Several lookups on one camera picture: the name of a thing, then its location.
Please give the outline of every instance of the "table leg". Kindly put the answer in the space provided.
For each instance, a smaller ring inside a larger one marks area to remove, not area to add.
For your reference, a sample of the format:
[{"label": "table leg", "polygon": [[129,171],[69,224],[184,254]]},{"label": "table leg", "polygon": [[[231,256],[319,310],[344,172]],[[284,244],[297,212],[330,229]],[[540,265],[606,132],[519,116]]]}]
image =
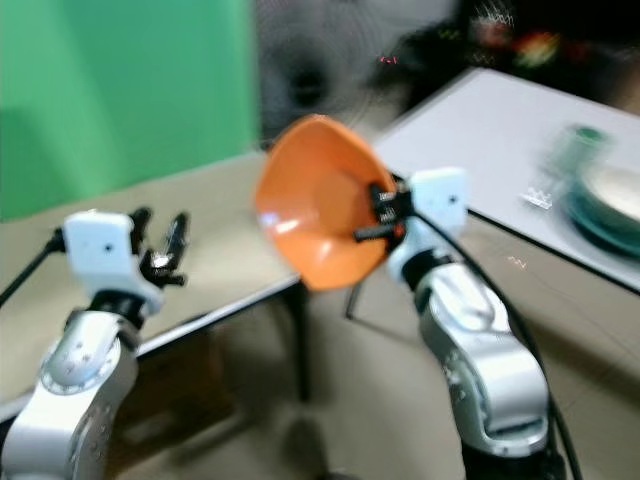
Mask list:
[{"label": "table leg", "polygon": [[298,396],[301,402],[310,399],[311,378],[309,370],[309,319],[307,303],[309,291],[302,282],[297,283],[282,293],[291,320],[293,322],[294,358]]},{"label": "table leg", "polygon": [[357,283],[349,292],[349,297],[347,298],[347,303],[344,308],[344,316],[349,320],[353,320],[355,318],[354,311],[356,309],[356,303],[358,298],[360,297],[360,291],[362,290],[362,283]]}]

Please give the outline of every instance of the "green wall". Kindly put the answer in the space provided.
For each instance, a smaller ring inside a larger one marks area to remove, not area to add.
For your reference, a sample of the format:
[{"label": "green wall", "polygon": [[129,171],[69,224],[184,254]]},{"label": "green wall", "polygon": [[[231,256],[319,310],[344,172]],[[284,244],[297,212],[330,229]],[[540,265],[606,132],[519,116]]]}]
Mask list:
[{"label": "green wall", "polygon": [[251,0],[2,0],[3,220],[258,139]]}]

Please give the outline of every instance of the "floor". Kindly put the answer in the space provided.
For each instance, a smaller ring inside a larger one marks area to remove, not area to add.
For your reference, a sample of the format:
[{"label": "floor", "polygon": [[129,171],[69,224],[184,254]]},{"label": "floor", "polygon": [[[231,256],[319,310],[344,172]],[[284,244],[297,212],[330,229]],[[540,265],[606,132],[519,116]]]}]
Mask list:
[{"label": "floor", "polygon": [[[372,108],[355,128],[367,139],[393,118]],[[531,320],[584,478],[637,478],[637,298],[481,225],[464,241]],[[313,480],[330,469],[362,480],[462,480],[446,386],[419,341],[410,296],[380,270],[359,320],[342,318],[345,298],[312,298],[309,405],[296,400],[286,313],[260,305],[211,336],[236,413],[118,478]]]}]

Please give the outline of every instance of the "plate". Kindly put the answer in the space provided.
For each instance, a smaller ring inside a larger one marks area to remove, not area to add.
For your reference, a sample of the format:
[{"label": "plate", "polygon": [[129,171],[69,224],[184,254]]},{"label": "plate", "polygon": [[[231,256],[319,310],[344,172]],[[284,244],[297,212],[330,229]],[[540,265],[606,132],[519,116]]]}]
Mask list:
[{"label": "plate", "polygon": [[604,228],[592,215],[589,215],[584,210],[582,206],[584,202],[581,200],[580,196],[569,194],[565,202],[567,213],[578,227],[582,227],[589,234],[604,242],[605,245],[627,255],[640,258],[640,243],[637,240],[622,238],[620,235],[616,235]]}]

